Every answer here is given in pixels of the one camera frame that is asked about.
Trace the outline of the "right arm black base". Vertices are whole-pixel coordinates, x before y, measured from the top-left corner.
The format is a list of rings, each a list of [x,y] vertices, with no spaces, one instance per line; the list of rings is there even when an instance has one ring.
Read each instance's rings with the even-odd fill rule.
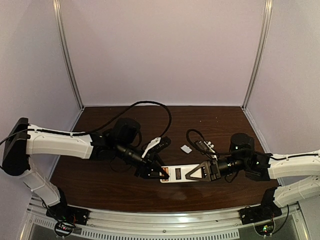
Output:
[[[269,237],[275,232],[275,217],[282,215],[281,208],[274,203],[276,189],[267,189],[259,205],[246,206],[238,211],[242,225],[255,224],[254,230],[262,237]]]

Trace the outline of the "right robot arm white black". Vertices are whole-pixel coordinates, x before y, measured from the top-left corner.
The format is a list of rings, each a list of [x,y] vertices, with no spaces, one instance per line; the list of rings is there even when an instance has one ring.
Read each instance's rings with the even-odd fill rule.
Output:
[[[284,177],[303,176],[295,183],[267,189],[261,205],[282,208],[320,193],[319,150],[275,154],[255,150],[255,140],[246,133],[235,133],[230,138],[228,152],[216,152],[205,140],[190,143],[197,151],[210,157],[185,174],[187,180],[213,182],[240,171],[253,181],[267,182]]]

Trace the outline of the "grey battery compartment cover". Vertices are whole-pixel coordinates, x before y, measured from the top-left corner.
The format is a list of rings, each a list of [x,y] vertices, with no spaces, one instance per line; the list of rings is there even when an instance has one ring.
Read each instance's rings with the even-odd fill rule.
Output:
[[[192,152],[192,149],[191,149],[189,146],[187,146],[187,145],[181,146],[180,149],[181,149],[184,153],[186,153],[186,154],[189,154],[189,153]]]

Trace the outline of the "white remote control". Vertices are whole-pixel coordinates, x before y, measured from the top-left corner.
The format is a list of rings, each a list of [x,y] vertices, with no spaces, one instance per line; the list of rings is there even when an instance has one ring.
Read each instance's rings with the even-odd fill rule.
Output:
[[[189,182],[198,182],[193,180],[186,179],[186,173],[195,168],[198,164],[186,164],[186,165],[167,165],[163,166],[167,167],[169,170],[169,178],[168,179],[160,179],[160,183],[162,184],[173,184],[173,183],[189,183]]]

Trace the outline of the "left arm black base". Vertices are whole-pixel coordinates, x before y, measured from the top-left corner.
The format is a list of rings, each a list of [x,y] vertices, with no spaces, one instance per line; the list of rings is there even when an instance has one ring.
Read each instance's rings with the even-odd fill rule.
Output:
[[[57,189],[60,194],[60,202],[53,206],[47,206],[43,201],[42,206],[46,209],[46,216],[56,221],[53,230],[57,237],[65,239],[73,233],[76,225],[85,226],[87,224],[91,211],[68,205],[64,192],[59,187]]]

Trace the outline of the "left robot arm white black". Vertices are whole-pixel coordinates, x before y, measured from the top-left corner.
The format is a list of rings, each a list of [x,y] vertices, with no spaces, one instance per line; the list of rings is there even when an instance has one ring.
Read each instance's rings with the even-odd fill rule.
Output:
[[[140,124],[131,118],[120,118],[114,127],[103,133],[64,132],[31,125],[27,118],[15,124],[5,138],[1,168],[23,183],[52,209],[66,209],[64,193],[43,176],[31,162],[30,156],[48,154],[71,156],[86,160],[112,160],[120,158],[136,168],[135,175],[143,179],[168,180],[164,163],[158,153],[171,143],[168,137],[156,137],[145,150],[132,145],[140,136]]]

